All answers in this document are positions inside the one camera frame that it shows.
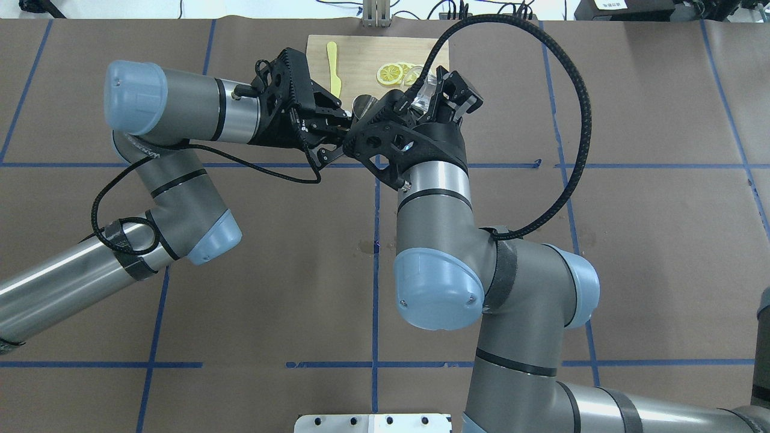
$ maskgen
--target white label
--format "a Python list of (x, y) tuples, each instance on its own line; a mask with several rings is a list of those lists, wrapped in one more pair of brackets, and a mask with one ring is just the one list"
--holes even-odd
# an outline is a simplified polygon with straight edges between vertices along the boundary
[(618, 9), (628, 9), (625, 0), (594, 0), (596, 7), (602, 11), (615, 11)]

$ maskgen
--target black box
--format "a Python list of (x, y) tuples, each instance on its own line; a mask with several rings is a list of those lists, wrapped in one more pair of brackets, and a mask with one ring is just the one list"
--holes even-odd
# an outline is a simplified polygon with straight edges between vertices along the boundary
[[(622, 5), (626, 8), (603, 10), (599, 5)], [(674, 0), (581, 0), (575, 19), (582, 21), (668, 21), (674, 11)]]

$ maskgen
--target yellow knife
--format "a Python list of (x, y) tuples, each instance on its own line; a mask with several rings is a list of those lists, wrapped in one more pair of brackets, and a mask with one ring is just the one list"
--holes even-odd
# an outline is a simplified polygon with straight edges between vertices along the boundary
[(336, 42), (329, 41), (326, 44), (326, 54), (329, 56), (329, 75), (332, 77), (331, 92), (337, 98), (340, 97), (340, 91), (342, 91), (342, 80), (336, 74)]

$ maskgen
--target wooden cutting board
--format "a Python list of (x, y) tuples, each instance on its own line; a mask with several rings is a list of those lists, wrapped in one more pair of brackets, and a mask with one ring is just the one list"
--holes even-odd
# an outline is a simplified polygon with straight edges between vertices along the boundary
[[(409, 62), (416, 65), (425, 63), (436, 39), (429, 38), (391, 38), (386, 36), (335, 36), (310, 35), (307, 38), (307, 63), (310, 78), (330, 88), (329, 58), (326, 56), (326, 44), (337, 43), (337, 75), (342, 80), (342, 107), (351, 110), (353, 99), (358, 95), (369, 94), (382, 97), (388, 90), (406, 90), (406, 86), (383, 86), (377, 82), (377, 70), (385, 63)], [(435, 73), (436, 67), (449, 67), (449, 48), (441, 48), (436, 60), (430, 67)]]

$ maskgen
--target white bracket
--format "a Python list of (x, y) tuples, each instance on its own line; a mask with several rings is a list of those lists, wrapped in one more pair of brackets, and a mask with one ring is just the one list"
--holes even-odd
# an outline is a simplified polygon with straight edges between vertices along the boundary
[(451, 433), (446, 414), (304, 415), (294, 433)]
[(390, 0), (363, 0), (364, 27), (390, 27)]

